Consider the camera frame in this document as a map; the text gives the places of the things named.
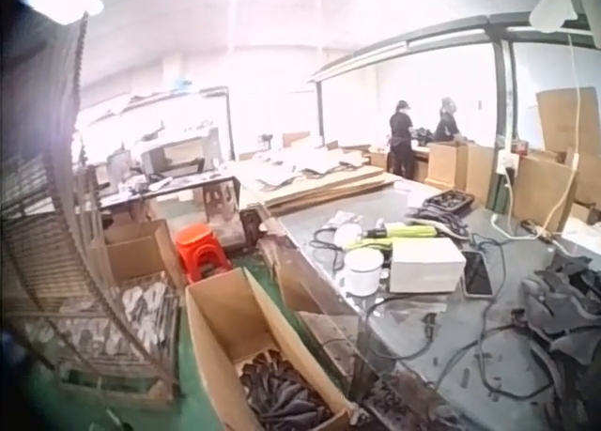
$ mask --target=black shirt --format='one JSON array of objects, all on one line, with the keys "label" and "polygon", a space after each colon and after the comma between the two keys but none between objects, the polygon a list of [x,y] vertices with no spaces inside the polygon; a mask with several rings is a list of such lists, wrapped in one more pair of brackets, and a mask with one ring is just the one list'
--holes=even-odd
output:
[{"label": "black shirt", "polygon": [[459,128],[455,117],[446,112],[440,113],[440,123],[434,132],[435,142],[452,142],[455,136],[459,134]]},{"label": "black shirt", "polygon": [[411,144],[411,132],[409,129],[413,127],[409,115],[403,112],[397,112],[391,116],[391,146],[398,146],[403,143]]}]

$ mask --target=red plastic stool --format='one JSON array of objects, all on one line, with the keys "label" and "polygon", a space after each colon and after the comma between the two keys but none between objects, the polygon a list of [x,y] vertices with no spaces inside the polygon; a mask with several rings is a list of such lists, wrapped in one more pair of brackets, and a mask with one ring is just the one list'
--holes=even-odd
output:
[{"label": "red plastic stool", "polygon": [[217,237],[204,223],[193,224],[176,235],[176,248],[191,283],[200,281],[200,267],[210,263],[215,269],[230,270],[230,264]]}]

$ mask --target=woman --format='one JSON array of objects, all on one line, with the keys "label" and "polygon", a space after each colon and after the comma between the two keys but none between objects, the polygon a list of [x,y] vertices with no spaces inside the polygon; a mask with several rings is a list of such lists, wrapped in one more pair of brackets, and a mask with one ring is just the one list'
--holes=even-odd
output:
[{"label": "woman", "polygon": [[462,138],[455,121],[456,111],[457,106],[451,98],[442,98],[440,122],[434,132],[435,142],[452,142],[453,140],[460,140]]},{"label": "woman", "polygon": [[405,179],[413,179],[415,173],[415,154],[411,148],[413,123],[408,115],[409,110],[407,102],[400,100],[390,119],[393,173]]}]

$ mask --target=white wall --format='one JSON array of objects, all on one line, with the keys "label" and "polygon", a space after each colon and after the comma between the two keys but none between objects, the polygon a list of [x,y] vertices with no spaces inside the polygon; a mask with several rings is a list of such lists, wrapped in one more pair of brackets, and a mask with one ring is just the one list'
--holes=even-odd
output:
[{"label": "white wall", "polygon": [[374,143],[378,116],[376,68],[357,69],[322,84],[324,133],[343,145]]},{"label": "white wall", "polygon": [[[568,46],[518,43],[515,46],[517,77],[517,132],[531,146],[544,148],[536,93],[577,84]],[[574,48],[579,86],[594,86],[601,97],[601,51]]]},{"label": "white wall", "polygon": [[[256,149],[256,137],[272,133],[274,142],[287,131],[317,133],[316,94],[307,84],[323,64],[344,55],[316,49],[256,48],[185,57],[184,74],[196,84],[230,88],[232,130],[236,152]],[[162,89],[162,64],[121,73],[86,87],[82,105],[89,107],[123,94],[146,94]]]},{"label": "white wall", "polygon": [[415,128],[434,131],[440,99],[453,98],[461,132],[492,146],[497,128],[497,84],[492,45],[478,44],[408,55],[377,65],[379,135],[390,133],[389,119],[399,100],[411,107]]}]

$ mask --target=yellow tool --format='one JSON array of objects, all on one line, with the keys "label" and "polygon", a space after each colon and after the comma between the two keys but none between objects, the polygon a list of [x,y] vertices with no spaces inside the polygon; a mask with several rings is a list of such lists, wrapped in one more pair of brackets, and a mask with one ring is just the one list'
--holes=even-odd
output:
[{"label": "yellow tool", "polygon": [[354,250],[364,246],[390,247],[399,239],[429,238],[437,235],[436,227],[427,225],[403,226],[393,230],[392,237],[364,238],[344,247],[345,250]]},{"label": "yellow tool", "polygon": [[386,223],[383,227],[363,232],[362,237],[364,239],[389,239],[392,237],[435,237],[436,234],[436,228],[427,224],[407,226],[404,223]]}]

